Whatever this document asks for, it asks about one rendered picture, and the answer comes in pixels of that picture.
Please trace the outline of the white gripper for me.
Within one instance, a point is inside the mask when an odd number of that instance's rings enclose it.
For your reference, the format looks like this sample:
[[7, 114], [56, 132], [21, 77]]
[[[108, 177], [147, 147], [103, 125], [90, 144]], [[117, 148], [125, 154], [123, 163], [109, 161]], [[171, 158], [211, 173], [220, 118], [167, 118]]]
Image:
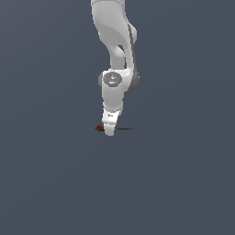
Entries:
[[113, 136], [116, 128], [116, 124], [118, 122], [118, 117], [122, 113], [122, 108], [111, 110], [107, 108], [103, 108], [103, 116], [102, 122], [104, 124], [104, 131], [107, 136]]

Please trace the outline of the thin black and red tool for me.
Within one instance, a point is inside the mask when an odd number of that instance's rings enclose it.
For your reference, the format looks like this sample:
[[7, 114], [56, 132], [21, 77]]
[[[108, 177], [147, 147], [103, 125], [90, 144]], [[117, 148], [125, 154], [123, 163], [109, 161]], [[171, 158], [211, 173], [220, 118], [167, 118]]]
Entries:
[[[132, 128], [115, 128], [115, 130], [118, 129], [118, 130], [132, 130]], [[104, 131], [104, 125], [97, 125], [95, 127], [95, 130], [97, 131]]]

